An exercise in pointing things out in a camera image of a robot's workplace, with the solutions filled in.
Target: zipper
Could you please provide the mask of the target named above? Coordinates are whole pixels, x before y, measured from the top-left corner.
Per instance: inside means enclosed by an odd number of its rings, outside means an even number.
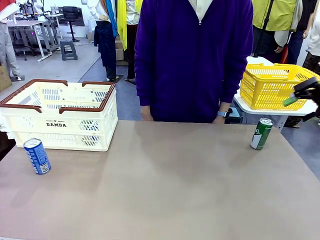
[[[196,67],[195,67],[195,76],[194,76],[194,91],[197,93],[198,91],[198,88],[196,87],[197,86],[197,82],[198,82],[198,71],[199,71],[199,55],[200,55],[200,39],[201,39],[201,25],[202,25],[202,22],[199,21],[199,27],[198,27],[198,33],[197,33],[197,43],[196,43]],[[194,95],[193,97],[193,118],[196,118],[196,113],[197,113],[197,110],[196,110],[196,95]]]

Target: person in yellow vest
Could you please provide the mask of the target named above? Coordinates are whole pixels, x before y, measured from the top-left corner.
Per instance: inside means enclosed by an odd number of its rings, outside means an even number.
[[[117,25],[124,50],[124,59],[128,62],[127,81],[136,84],[135,44],[143,0],[118,0]]]
[[[264,26],[270,0],[252,0],[253,3],[253,52],[273,63],[281,59],[281,52],[288,41],[289,32],[295,31],[303,11],[302,0],[275,0],[270,12],[265,32],[259,36]]]

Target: desk leg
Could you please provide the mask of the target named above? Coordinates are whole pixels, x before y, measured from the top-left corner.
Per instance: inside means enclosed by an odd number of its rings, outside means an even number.
[[[284,128],[284,125],[286,123],[288,119],[288,116],[279,116],[278,120],[275,122],[274,126],[279,129],[279,131],[281,132],[282,129]]]
[[[29,46],[29,43],[28,43],[28,40],[27,40],[27,37],[26,37],[27,33],[26,33],[24,27],[19,26],[18,29],[19,29],[18,31],[19,31],[20,34],[21,34],[21,38],[22,38],[23,44],[24,44],[26,47]]]
[[[62,33],[61,33],[61,29],[60,29],[60,24],[59,24],[59,19],[58,19],[58,17],[56,16],[55,17],[55,19],[56,19],[56,24],[58,25],[58,29],[59,29],[59,33],[60,33],[60,38],[63,40],[64,38],[62,37]]]
[[[45,29],[45,26],[44,24],[40,24],[40,28],[41,28],[41,32],[42,32],[42,35],[43,35],[43,39],[44,39],[44,43],[45,43],[45,47],[46,47],[46,51],[47,53],[50,53],[50,43],[49,43],[49,39],[48,39],[48,36],[47,34],[49,35],[49,32],[47,33],[46,32],[46,29]]]
[[[39,46],[39,49],[40,49],[40,52],[41,52],[41,56],[42,56],[42,58],[38,59],[38,62],[41,62],[42,60],[45,60],[49,56],[48,55],[45,56],[45,54],[44,54],[44,50],[42,49],[41,42],[40,42],[40,39],[39,39],[39,35],[38,35],[37,30],[35,29],[35,26],[33,26],[32,29],[33,29],[33,32],[35,34],[36,41],[38,42],[38,46]]]

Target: hand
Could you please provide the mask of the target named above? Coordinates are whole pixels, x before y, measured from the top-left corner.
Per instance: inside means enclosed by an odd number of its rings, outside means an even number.
[[[284,49],[284,48],[283,48],[282,46],[278,46],[278,47],[276,48],[276,50],[274,50],[274,52],[275,52],[276,54],[279,54],[279,53],[282,52],[283,49]]]
[[[302,34],[302,39],[306,39],[308,37],[309,30],[305,30]]]
[[[225,118],[223,116],[216,116],[215,120],[212,122],[213,124],[224,124]]]
[[[142,121],[154,122],[154,118],[150,113],[150,106],[141,106]]]
[[[102,21],[108,21],[108,20],[109,20],[109,17],[106,16],[106,15],[100,15],[100,16],[99,16],[99,19],[102,20]]]

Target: gray pants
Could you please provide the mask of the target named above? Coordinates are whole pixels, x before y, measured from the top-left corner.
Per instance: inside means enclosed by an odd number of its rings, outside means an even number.
[[[9,74],[11,70],[15,77],[21,76],[7,24],[2,22],[0,22],[0,62],[6,66]]]

